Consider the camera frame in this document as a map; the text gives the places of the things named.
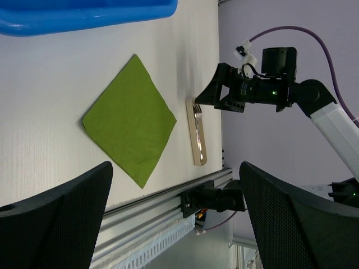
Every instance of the blue plastic container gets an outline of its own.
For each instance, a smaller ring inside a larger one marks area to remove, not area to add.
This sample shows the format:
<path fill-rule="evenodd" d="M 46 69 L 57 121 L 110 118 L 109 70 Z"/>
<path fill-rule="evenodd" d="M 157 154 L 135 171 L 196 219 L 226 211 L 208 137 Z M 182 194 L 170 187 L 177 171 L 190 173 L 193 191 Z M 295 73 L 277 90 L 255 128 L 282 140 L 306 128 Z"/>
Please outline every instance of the blue plastic container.
<path fill-rule="evenodd" d="M 0 34 L 43 35 L 169 17 L 177 0 L 0 0 Z"/>

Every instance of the fork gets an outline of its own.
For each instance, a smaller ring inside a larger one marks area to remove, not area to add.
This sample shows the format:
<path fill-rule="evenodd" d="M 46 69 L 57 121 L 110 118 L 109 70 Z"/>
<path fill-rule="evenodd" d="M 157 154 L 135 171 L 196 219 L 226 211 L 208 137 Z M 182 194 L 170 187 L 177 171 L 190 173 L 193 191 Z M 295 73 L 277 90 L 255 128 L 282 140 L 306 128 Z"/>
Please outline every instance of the fork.
<path fill-rule="evenodd" d="M 204 156 L 203 156 L 203 149 L 202 149 L 200 130 L 199 130 L 200 121 L 202 120 L 202 109 L 199 104 L 195 103 L 194 99 L 192 103 L 193 103 L 193 113 L 195 116 L 195 124 L 196 124 L 197 144 L 198 144 L 198 149 L 200 150 L 200 160 L 203 160 Z"/>

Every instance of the green napkin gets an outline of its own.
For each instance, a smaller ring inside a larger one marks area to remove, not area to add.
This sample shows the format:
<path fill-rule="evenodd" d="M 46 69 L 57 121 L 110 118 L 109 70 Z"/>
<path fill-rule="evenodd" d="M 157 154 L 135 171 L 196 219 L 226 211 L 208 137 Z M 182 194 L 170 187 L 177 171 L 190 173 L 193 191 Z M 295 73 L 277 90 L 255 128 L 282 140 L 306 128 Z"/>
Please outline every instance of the green napkin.
<path fill-rule="evenodd" d="M 137 55 L 82 120 L 89 136 L 141 188 L 156 167 L 175 123 Z"/>

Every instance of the robotic arm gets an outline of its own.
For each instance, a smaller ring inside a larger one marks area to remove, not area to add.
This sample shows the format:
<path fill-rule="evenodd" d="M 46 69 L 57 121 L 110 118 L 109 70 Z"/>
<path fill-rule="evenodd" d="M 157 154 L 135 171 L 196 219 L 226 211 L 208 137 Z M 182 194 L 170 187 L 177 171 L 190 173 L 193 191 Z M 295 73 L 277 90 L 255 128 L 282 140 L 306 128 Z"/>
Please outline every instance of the robotic arm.
<path fill-rule="evenodd" d="M 359 128 L 329 90 L 317 80 L 296 83 L 295 48 L 264 49 L 264 75 L 257 73 L 257 60 L 248 51 L 250 45 L 246 41 L 236 49 L 235 54 L 242 58 L 240 68 L 218 64 L 210 84 L 195 102 L 240 113 L 246 103 L 273 104 L 277 112 L 296 103 L 359 181 Z M 229 88 L 229 93 L 221 98 L 223 86 Z"/>

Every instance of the table surface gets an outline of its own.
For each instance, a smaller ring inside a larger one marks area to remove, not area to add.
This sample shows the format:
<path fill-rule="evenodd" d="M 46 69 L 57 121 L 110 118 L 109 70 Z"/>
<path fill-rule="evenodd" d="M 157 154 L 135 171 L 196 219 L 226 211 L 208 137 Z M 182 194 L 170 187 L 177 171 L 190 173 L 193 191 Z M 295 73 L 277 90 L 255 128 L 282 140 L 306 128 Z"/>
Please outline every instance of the table surface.
<path fill-rule="evenodd" d="M 208 163 L 193 165 L 185 100 L 219 60 L 217 0 L 180 0 L 170 18 L 30 38 L 0 35 L 0 206 L 110 158 L 81 118 L 133 54 L 177 123 L 144 189 L 115 163 L 107 209 L 222 168 L 220 112 L 203 107 Z"/>

